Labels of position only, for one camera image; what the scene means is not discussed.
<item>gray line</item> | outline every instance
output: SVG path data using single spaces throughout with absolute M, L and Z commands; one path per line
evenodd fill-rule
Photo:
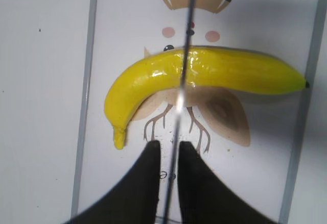
M 307 69 L 305 74 L 305 77 L 307 81 L 310 83 L 311 88 L 304 90 L 300 98 L 300 105 L 297 114 L 292 153 L 291 153 L 291 158 L 290 158 L 289 168 L 286 178 L 281 212 L 279 214 L 278 222 L 280 224 L 288 223 L 288 218 L 291 210 L 296 175 L 297 175 L 297 170 L 300 160 L 303 137 L 306 129 L 308 110 L 311 100 L 312 87 L 315 80 L 317 62 L 320 53 L 321 39 L 322 39 L 323 27 L 326 17 L 326 6 L 327 6 L 327 0 L 318 0 L 314 27 L 311 37 L 310 51 L 309 51 L 308 62 L 307 62 Z
M 80 114 L 80 125 L 78 130 L 71 218 L 76 216 L 78 213 L 78 202 L 80 197 L 85 129 L 86 129 L 87 108 L 88 108 L 88 94 L 89 94 L 89 87 L 90 87 L 94 33 L 95 33 L 95 23 L 96 23 L 96 11 L 97 11 L 97 0 L 90 0 L 86 53 L 85 53 L 85 66 L 84 66 L 82 106 L 81 106 L 81 114 Z

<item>toy banana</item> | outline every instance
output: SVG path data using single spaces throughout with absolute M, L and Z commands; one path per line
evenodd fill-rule
M 104 111 L 117 149 L 124 147 L 127 125 L 140 104 L 157 91 L 179 86 L 182 60 L 183 49 L 163 52 L 136 62 L 116 79 Z M 299 72 L 272 56 L 200 46 L 190 48 L 186 82 L 257 94 L 284 94 L 308 86 Z

